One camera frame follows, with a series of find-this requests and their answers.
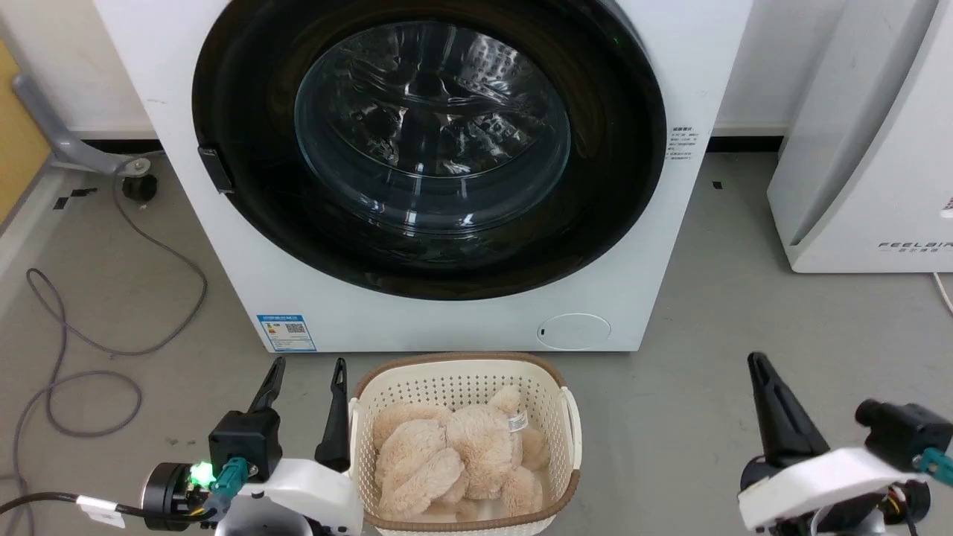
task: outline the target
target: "laundry basket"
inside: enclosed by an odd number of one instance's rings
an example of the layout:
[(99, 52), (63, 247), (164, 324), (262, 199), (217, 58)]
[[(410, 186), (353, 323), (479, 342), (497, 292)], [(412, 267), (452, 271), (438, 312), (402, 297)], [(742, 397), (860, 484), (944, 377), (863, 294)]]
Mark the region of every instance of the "laundry basket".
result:
[[(540, 512), (467, 523), (406, 523), (377, 517), (380, 489), (375, 479), (374, 418), (395, 402), (423, 402), (457, 410), (486, 403), (504, 385), (517, 385), (522, 411), (546, 436), (550, 448), (549, 497)], [(385, 536), (412, 533), (493, 536), (541, 532), (573, 498), (582, 461), (582, 431), (573, 394), (548, 362), (518, 353), (448, 353), (391, 361), (371, 371), (351, 399), (351, 479), (364, 503), (364, 519)]]

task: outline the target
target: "gray floor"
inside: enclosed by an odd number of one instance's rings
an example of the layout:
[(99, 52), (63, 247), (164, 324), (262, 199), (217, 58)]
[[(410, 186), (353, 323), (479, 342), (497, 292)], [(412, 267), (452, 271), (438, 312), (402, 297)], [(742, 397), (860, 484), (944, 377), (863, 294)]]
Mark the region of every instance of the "gray floor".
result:
[[(738, 479), (760, 449), (744, 364), (752, 350), (772, 357), (835, 446), (862, 440), (852, 416), (868, 397), (921, 402), (953, 417), (953, 319), (930, 279), (791, 273), (764, 197), (774, 163), (770, 155), (706, 159), (639, 352), (547, 356), (576, 394), (585, 441), (578, 494), (548, 534), (743, 534)], [(207, 456), (208, 431), (226, 410), (248, 404), (268, 367), (177, 182), (168, 171), (161, 178), (159, 197), (134, 217), (202, 265), (211, 281), (208, 302), (180, 338), (149, 357), (111, 360), (71, 339), (65, 373), (121, 371), (142, 384), (146, 398), (132, 424), (98, 440), (63, 438), (34, 412), (22, 448), (34, 490), (136, 502), (156, 463)], [(713, 180), (724, 189), (714, 189)], [(70, 203), (38, 266), (61, 289), (71, 321), (117, 347), (157, 340), (188, 311), (195, 277), (126, 228), (106, 195)], [(4, 469), (16, 416), (47, 381), (56, 334), (24, 285), (0, 322)], [(352, 386), (387, 359), (350, 356)], [(290, 359), (275, 405), (287, 456), (313, 452), (333, 362)], [(93, 428), (121, 419), (131, 402), (127, 390), (98, 379), (63, 388), (54, 408), (64, 422)], [(0, 499), (11, 496), (0, 491)], [(953, 522), (953, 510), (941, 509), (953, 494), (938, 490), (934, 497), (939, 507), (922, 525), (924, 535), (942, 534)], [(114, 530), (86, 521), (74, 506), (42, 504), (37, 517), (42, 535)], [(22, 526), (19, 533), (26, 533)], [(126, 533), (146, 530), (132, 522)]]

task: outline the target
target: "black cable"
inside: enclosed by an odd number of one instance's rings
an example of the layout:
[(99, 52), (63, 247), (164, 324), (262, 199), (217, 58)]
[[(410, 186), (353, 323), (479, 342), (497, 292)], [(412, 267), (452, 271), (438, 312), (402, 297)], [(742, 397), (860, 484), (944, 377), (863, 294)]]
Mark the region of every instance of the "black cable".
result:
[(905, 502), (905, 504), (906, 515), (903, 516), (903, 520), (906, 521), (906, 527), (910, 529), (910, 536), (920, 536), (917, 532), (917, 526), (913, 523), (913, 516), (910, 515), (910, 503)]
[(214, 516), (218, 510), (215, 508), (209, 508), (207, 511), (204, 511), (200, 514), (189, 515), (189, 514), (167, 514), (163, 512), (152, 512), (149, 510), (143, 510), (142, 508), (136, 508), (135, 506), (126, 506), (126, 505), (116, 505), (116, 511), (120, 514), (128, 514), (133, 517), (141, 517), (145, 519), (155, 519), (161, 521), (174, 521), (178, 523), (200, 523), (207, 521)]
[(30, 495), (21, 495), (12, 501), (0, 506), (0, 515), (10, 510), (28, 503), (38, 503), (40, 501), (60, 501), (63, 503), (75, 503), (79, 495), (75, 493), (61, 493), (59, 491), (43, 491), (41, 493), (31, 493)]
[[(22, 495), (13, 499), (12, 501), (0, 505), (0, 515), (3, 515), (10, 510), (22, 505), (28, 505), (30, 503), (39, 503), (40, 501), (59, 501), (61, 503), (76, 503), (79, 499), (79, 495), (75, 493), (63, 493), (61, 491), (43, 491), (40, 493), (31, 493), (29, 495)], [(152, 512), (149, 510), (143, 510), (142, 508), (136, 508), (135, 506), (128, 505), (116, 505), (115, 511), (120, 514), (126, 514), (133, 517), (163, 520), (163, 521), (174, 521), (178, 523), (201, 523), (203, 521), (211, 519), (215, 515), (216, 511), (214, 508), (210, 508), (207, 512), (202, 512), (197, 515), (188, 515), (188, 514), (167, 514), (163, 512)]]

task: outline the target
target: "toy tag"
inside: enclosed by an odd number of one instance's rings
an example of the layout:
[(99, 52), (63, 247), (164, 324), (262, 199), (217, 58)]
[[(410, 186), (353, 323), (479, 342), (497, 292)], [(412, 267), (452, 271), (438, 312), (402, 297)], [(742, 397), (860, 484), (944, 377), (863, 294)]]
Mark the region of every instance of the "toy tag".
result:
[(530, 420), (525, 413), (517, 413), (515, 417), (510, 418), (510, 433), (516, 433), (526, 426), (529, 426)]

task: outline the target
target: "white wall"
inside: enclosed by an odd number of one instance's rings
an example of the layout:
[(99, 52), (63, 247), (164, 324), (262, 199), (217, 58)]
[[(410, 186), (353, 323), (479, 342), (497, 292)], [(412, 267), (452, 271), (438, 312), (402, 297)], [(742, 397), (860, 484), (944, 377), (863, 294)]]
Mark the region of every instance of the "white wall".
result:
[[(716, 134), (784, 134), (844, 2), (755, 0)], [(92, 0), (0, 0), (0, 35), (81, 136), (154, 136)]]
[(92, 0), (0, 0), (0, 36), (81, 137), (155, 137)]
[(844, 3), (755, 0), (715, 134), (787, 132)]

